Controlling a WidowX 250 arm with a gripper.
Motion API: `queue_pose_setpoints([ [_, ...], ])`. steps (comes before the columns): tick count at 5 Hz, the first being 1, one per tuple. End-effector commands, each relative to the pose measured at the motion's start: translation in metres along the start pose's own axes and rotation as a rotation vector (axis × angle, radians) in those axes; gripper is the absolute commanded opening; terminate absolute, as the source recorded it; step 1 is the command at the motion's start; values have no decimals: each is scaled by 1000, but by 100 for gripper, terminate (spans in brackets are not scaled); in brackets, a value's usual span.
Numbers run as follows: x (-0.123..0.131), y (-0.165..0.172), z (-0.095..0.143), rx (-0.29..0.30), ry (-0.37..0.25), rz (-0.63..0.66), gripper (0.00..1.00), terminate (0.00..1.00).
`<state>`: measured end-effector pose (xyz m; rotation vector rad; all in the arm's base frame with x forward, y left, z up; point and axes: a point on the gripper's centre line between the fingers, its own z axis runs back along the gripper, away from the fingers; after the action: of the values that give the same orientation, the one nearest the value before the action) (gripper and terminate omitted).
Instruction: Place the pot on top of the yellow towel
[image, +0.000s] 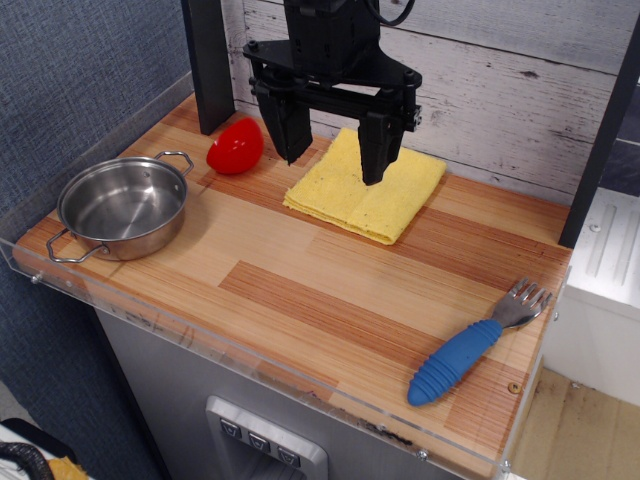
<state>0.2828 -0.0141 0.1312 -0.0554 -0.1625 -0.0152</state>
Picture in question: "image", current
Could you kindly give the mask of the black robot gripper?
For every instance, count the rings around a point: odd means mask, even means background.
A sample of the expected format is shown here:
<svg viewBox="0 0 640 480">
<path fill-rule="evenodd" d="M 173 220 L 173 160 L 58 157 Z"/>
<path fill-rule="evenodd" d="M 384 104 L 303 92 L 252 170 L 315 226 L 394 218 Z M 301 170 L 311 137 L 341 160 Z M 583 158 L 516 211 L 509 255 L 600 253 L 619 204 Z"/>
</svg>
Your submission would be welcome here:
<svg viewBox="0 0 640 480">
<path fill-rule="evenodd" d="M 251 40 L 243 54 L 276 152 L 296 162 L 313 141 L 310 109 L 359 119 L 362 179 L 382 181 L 403 131 L 421 120 L 419 72 L 380 47 L 377 1 L 286 1 L 286 40 Z"/>
</svg>

